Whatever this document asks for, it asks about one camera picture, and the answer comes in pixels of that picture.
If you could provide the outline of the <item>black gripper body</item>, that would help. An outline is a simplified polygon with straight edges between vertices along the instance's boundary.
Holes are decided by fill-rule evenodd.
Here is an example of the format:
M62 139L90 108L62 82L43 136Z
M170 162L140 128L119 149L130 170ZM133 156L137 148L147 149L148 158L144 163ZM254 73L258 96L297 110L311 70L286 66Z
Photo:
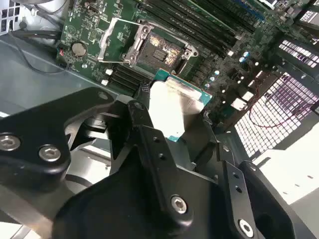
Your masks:
M214 182L179 168L181 197L193 221L173 234L160 215L138 154L132 151L120 170L71 197L56 215L56 239L230 239L225 203Z

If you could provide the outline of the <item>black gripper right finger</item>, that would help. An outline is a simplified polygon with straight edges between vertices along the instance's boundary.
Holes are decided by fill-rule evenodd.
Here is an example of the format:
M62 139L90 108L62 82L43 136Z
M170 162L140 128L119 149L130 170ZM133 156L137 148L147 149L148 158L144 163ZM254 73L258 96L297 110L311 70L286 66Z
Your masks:
M203 117L207 145L203 174L215 180L225 201L227 220L238 239L309 239L311 231L252 162L237 164Z

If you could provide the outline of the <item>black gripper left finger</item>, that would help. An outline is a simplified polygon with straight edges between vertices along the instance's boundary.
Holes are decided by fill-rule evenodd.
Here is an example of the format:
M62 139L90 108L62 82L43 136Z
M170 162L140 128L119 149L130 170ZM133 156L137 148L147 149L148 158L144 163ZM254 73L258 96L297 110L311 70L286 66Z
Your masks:
M105 128L112 145L113 173L124 184L121 163L141 165L146 192L142 205L166 224L191 224L191 206L179 207L178 169L163 133L153 127L147 108L136 100L86 88L8 116L0 121L0 181L49 191L65 178L71 152L93 140L86 131Z

